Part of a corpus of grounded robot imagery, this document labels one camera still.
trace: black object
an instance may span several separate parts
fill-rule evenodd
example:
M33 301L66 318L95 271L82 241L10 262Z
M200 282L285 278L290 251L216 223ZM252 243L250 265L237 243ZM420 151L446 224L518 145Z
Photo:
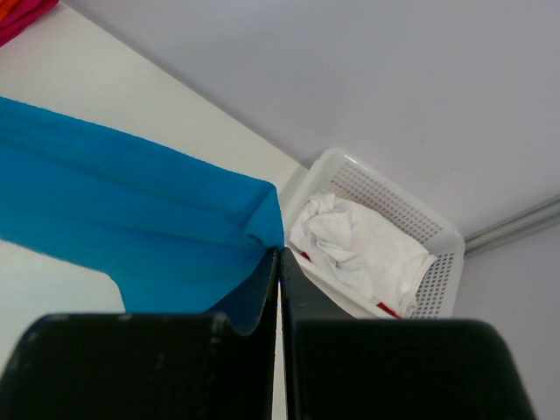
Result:
M290 420L534 419L508 348L489 325L348 319L281 255Z
M0 381L0 418L270 418L277 279L269 251L222 313L42 318Z
M285 249L208 314L42 318L0 380L0 419L270 419L278 266L290 420L535 418L490 326L354 319Z

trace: white wall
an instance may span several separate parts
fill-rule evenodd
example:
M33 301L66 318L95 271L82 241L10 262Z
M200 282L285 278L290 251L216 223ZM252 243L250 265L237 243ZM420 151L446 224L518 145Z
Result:
M465 261L455 316L509 344L538 418L560 418L560 226Z
M68 2L293 157L345 145L464 234L560 190L557 0Z

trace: plastic basket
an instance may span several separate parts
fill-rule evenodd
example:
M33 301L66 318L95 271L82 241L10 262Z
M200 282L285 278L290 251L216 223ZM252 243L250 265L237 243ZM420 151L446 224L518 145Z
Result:
M437 256L416 294L415 319L450 317L463 269L465 240L444 217L341 149L329 149L313 164L283 212L288 231L307 199L332 192L382 214Z

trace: white cloth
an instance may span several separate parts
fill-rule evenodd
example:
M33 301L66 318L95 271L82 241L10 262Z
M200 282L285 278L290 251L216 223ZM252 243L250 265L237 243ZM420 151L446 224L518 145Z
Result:
M309 198L290 242L347 288L401 317L416 309L418 286L436 261L379 213L331 192Z

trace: basket mesh side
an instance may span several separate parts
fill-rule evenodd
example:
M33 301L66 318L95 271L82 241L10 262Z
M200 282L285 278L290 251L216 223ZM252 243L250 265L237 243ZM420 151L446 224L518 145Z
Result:
M444 301L445 288L452 270L453 254L440 255L424 276L416 293L416 310L411 318L437 318Z
M443 230L435 221L380 184L355 164L346 162L332 178L330 191L375 210L420 243Z

